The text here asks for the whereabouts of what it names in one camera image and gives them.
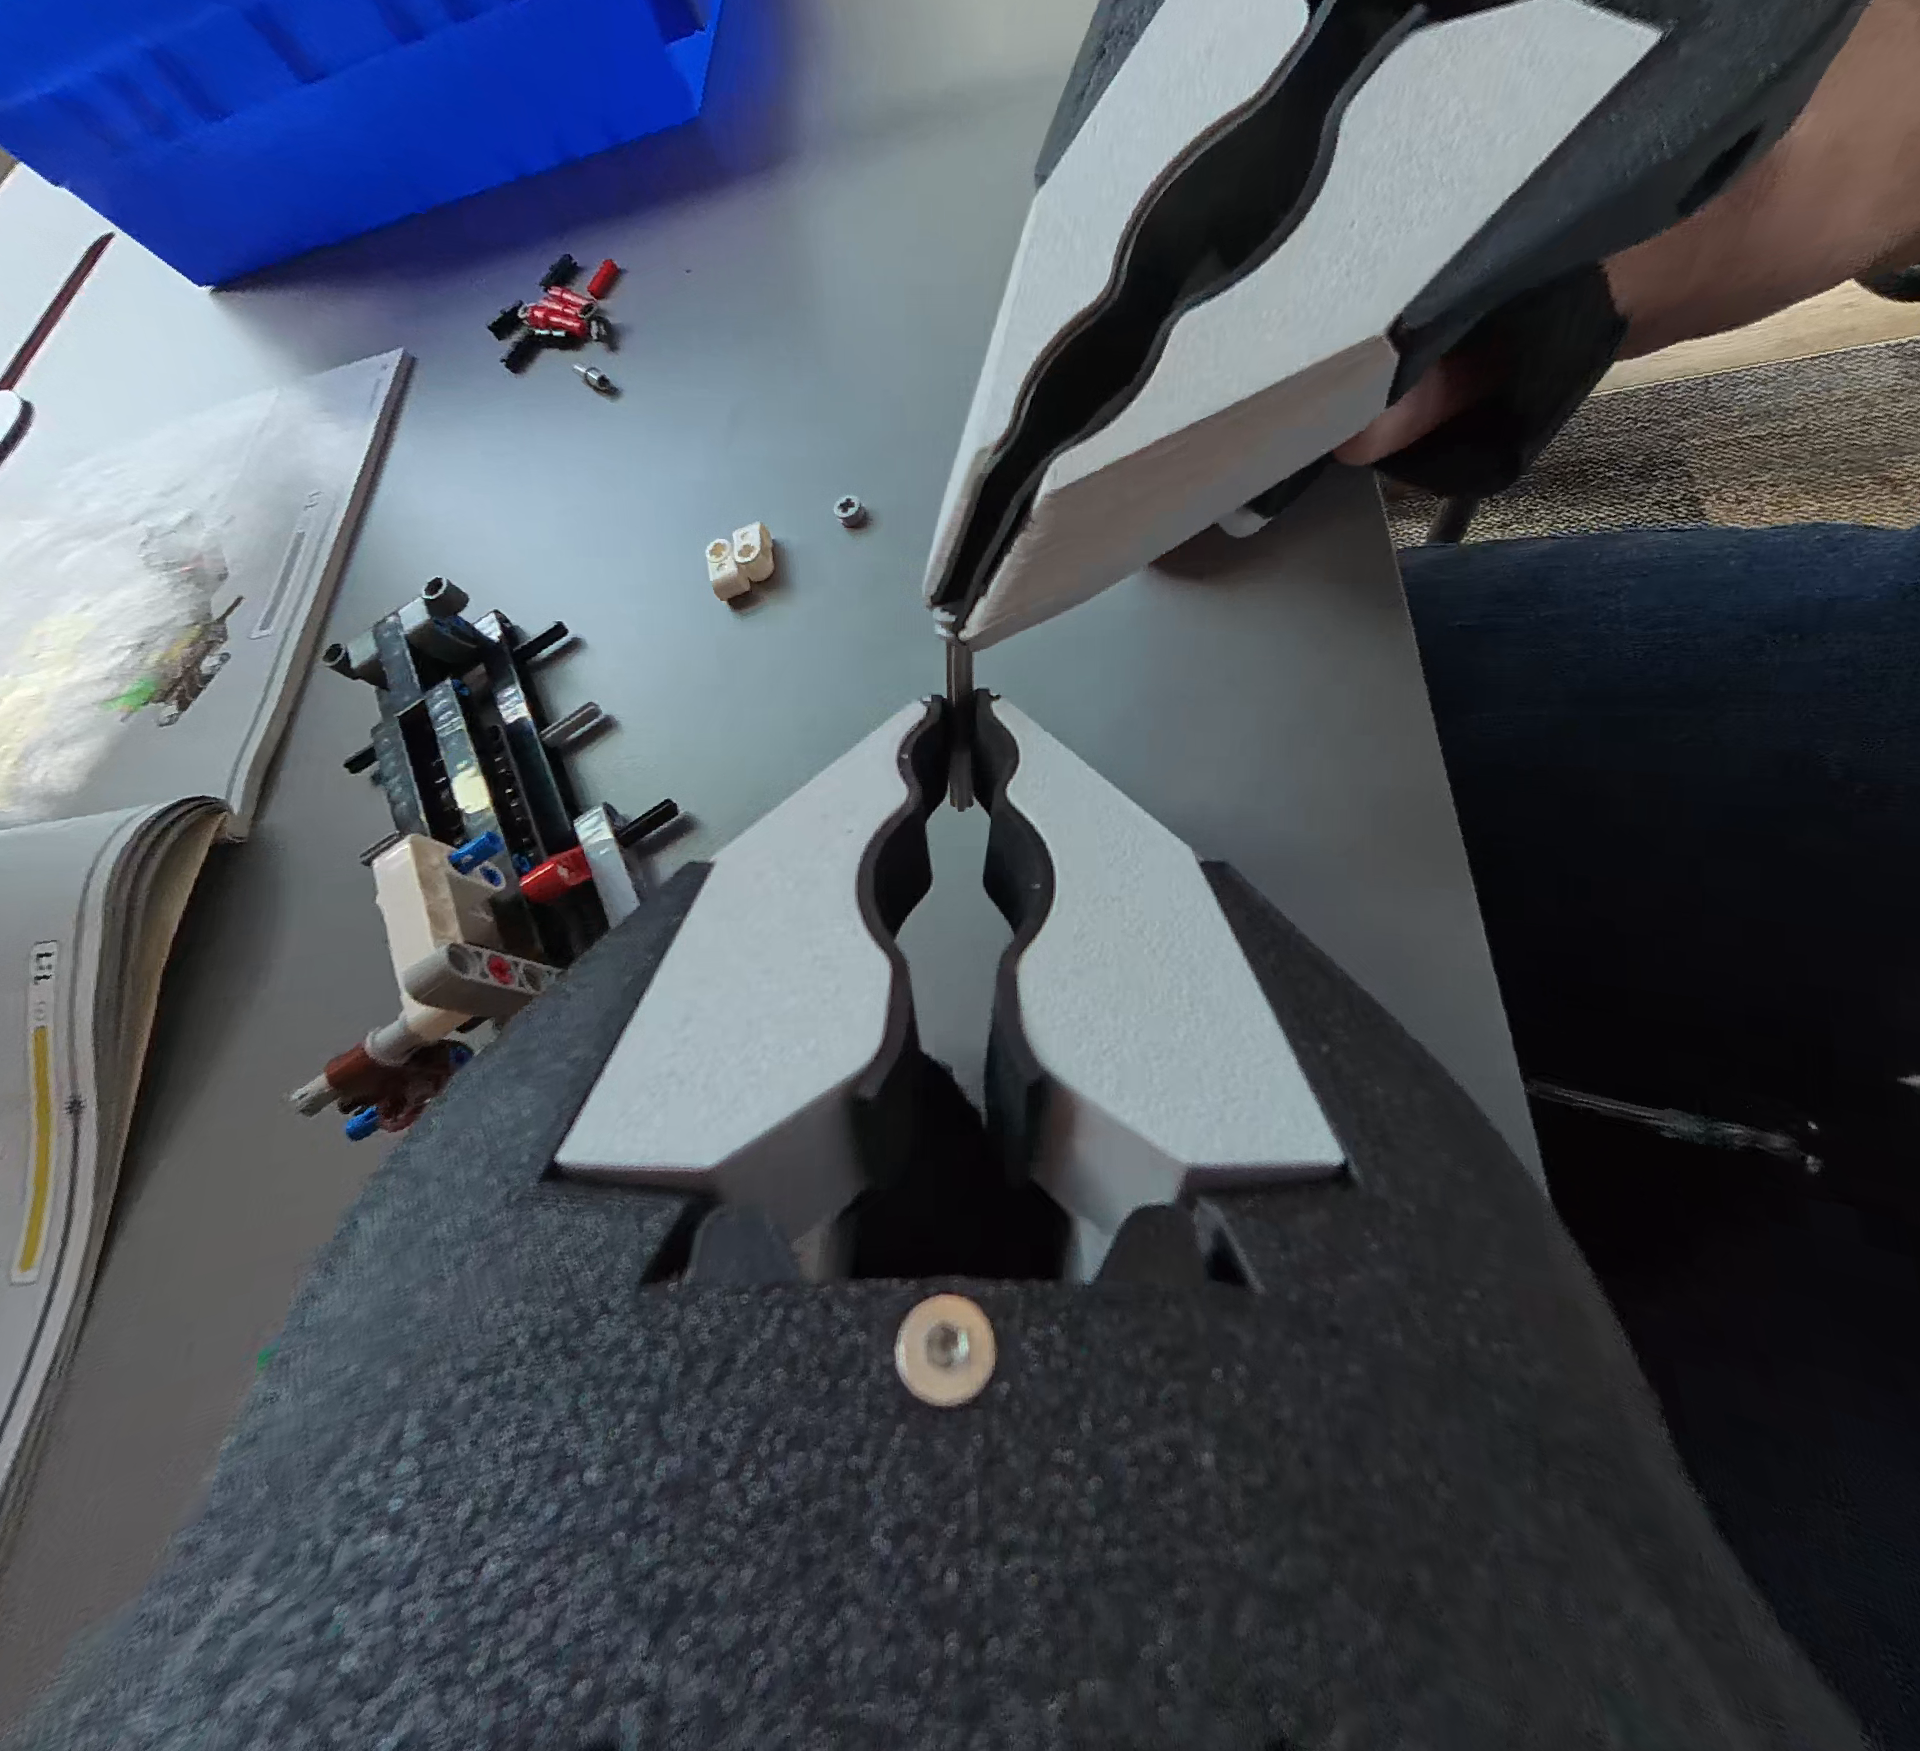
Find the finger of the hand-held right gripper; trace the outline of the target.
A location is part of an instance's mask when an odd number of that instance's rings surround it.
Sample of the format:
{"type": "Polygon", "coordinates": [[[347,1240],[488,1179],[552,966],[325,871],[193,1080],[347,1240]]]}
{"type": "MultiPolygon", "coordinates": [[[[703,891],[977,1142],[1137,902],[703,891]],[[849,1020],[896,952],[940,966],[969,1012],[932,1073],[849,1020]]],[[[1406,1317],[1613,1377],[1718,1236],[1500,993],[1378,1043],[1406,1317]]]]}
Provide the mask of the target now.
{"type": "Polygon", "coordinates": [[[1375,425],[1393,321],[1655,43],[1586,0],[1395,43],[1346,99],[1303,227],[1185,310],[1121,417],[1044,475],[960,640],[986,649],[1103,597],[1375,425]]]}
{"type": "Polygon", "coordinates": [[[1185,319],[1303,221],[1334,160],[1342,0],[1167,0],[1038,185],[972,386],[923,597],[1053,617],[1167,547],[1146,453],[1204,390],[1185,319]]]}

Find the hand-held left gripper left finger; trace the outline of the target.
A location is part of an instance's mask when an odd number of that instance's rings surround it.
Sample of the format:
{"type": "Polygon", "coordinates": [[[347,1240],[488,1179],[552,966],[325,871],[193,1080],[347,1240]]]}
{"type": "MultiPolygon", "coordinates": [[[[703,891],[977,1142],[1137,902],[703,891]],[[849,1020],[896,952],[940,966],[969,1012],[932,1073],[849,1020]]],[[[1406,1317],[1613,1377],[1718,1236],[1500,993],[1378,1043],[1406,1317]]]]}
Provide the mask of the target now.
{"type": "Polygon", "coordinates": [[[691,1196],[849,1273],[960,1253],[960,1092],[923,1058],[901,923],[932,886],[946,702],[910,702],[731,839],[661,952],[552,1167],[691,1196]]]}

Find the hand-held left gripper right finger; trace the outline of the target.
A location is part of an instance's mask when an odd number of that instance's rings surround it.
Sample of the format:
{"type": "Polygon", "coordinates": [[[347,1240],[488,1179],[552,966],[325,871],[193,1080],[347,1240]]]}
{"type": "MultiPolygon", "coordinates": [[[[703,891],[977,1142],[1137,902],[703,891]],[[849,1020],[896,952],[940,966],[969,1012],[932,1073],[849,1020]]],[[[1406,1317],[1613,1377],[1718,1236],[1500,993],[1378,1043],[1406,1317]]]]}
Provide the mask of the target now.
{"type": "Polygon", "coordinates": [[[1137,1211],[1338,1183],[1346,1148],[1200,854],[1009,702],[969,711],[1009,926],[982,1131],[1018,1278],[1093,1281],[1137,1211]]]}

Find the dark grey lego axle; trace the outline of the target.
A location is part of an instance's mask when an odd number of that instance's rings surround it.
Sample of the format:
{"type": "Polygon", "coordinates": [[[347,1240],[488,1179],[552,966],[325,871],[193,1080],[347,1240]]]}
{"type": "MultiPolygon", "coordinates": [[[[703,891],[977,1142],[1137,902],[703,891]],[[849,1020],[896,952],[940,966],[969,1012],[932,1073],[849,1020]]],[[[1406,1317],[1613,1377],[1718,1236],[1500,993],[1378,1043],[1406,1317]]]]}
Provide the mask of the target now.
{"type": "Polygon", "coordinates": [[[954,611],[932,611],[932,626],[946,656],[946,800],[965,815],[972,809],[972,649],[954,611]]]}

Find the person's right forearm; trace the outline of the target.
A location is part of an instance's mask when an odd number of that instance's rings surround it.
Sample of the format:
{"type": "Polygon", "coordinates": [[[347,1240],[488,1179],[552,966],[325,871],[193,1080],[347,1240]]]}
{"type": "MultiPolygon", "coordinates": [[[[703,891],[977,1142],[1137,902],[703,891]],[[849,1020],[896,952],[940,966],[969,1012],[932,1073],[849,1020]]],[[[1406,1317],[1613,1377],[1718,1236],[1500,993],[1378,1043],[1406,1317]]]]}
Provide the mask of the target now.
{"type": "Polygon", "coordinates": [[[1605,263],[1623,358],[1762,321],[1920,253],[1920,0],[1868,0],[1739,180],[1605,263]]]}

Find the partly built lego model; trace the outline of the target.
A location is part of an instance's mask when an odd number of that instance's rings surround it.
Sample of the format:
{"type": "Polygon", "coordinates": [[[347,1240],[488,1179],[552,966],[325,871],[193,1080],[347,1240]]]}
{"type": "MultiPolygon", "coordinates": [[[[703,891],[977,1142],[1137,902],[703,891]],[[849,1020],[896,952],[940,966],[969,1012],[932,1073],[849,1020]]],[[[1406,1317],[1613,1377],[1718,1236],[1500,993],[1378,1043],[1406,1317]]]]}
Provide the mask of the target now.
{"type": "Polygon", "coordinates": [[[378,722],[357,777],[385,798],[390,833],[364,849],[397,1020],[291,1092],[341,1115],[347,1142],[405,1131],[564,968],[641,904],[641,854],[683,825],[678,800],[588,805],[571,756],[610,727],[601,707],[552,716],[537,667],[575,631],[475,615],[431,578],[325,664],[368,684],[378,722]]]}

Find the lego instruction booklet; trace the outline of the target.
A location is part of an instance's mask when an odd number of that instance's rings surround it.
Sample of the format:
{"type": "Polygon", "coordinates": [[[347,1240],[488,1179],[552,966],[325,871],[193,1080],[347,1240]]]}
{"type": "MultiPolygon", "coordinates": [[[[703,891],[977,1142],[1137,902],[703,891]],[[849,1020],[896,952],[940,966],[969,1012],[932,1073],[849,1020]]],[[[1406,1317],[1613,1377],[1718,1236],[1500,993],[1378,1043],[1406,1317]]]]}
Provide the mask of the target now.
{"type": "Polygon", "coordinates": [[[163,968],[244,840],[385,460],[385,351],[6,479],[0,1505],[13,1540],[96,1287],[163,968]]]}

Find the person's right hand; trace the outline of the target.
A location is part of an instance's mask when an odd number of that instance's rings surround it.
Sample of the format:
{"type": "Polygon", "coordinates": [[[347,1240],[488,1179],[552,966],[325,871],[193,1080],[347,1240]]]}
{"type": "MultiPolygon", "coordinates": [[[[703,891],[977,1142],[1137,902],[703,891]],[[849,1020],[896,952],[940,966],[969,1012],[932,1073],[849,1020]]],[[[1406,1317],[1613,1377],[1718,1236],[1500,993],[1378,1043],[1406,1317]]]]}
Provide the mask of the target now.
{"type": "Polygon", "coordinates": [[[1378,469],[1382,460],[1410,451],[1456,416],[1475,409],[1486,390],[1486,358],[1481,351],[1456,351],[1440,358],[1406,398],[1395,398],[1378,417],[1357,438],[1334,444],[1338,465],[1378,469]]]}

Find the person's leg in jeans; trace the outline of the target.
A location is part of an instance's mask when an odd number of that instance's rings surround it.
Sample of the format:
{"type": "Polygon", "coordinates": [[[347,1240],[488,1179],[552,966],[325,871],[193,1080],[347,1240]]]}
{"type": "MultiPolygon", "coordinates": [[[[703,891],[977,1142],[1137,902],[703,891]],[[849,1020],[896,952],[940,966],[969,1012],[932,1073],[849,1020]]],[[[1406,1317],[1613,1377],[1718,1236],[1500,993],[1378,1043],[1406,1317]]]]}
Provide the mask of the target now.
{"type": "Polygon", "coordinates": [[[1551,1200],[1739,1563],[1915,1748],[1915,532],[1402,578],[1551,1200]]]}

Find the pile of red black pins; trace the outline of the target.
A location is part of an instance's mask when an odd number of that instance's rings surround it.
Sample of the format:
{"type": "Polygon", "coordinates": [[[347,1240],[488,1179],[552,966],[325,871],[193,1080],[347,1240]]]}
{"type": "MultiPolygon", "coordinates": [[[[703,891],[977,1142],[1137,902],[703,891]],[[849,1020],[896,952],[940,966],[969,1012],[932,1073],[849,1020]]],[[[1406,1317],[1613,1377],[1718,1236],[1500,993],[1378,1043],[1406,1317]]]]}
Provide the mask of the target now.
{"type": "Polygon", "coordinates": [[[507,373],[526,373],[543,355],[618,351],[618,321],[610,298],[625,283],[618,261],[582,263],[558,249],[526,302],[508,302],[490,321],[507,373]]]}

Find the blue plastic bin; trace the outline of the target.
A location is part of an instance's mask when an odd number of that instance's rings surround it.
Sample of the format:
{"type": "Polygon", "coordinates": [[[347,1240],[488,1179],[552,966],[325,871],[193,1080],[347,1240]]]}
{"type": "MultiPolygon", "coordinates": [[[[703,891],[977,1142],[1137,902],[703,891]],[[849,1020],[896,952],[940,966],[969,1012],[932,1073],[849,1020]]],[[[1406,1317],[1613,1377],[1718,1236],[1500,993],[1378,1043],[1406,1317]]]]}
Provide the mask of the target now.
{"type": "Polygon", "coordinates": [[[0,136],[220,288],[696,118],[717,6],[0,0],[0,136]]]}

